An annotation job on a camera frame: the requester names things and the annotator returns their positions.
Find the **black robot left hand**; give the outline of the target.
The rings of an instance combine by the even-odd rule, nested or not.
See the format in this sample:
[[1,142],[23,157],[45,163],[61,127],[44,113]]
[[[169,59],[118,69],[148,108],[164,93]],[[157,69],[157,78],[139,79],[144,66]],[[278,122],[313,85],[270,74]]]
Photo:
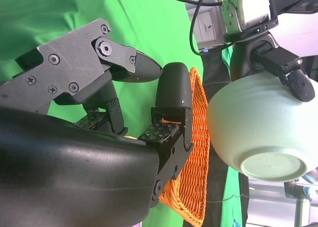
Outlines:
[[230,71],[232,80],[269,73],[277,77],[302,102],[309,102],[316,96],[302,59],[279,46],[270,32],[235,42]]

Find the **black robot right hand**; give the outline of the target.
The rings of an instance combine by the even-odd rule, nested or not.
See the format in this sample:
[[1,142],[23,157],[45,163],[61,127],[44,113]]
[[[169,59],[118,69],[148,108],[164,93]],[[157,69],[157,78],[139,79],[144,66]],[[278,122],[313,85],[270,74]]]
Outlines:
[[[97,19],[16,59],[0,84],[0,224],[131,227],[184,167],[193,143],[183,63],[161,67]],[[114,82],[157,80],[149,127],[126,137]]]

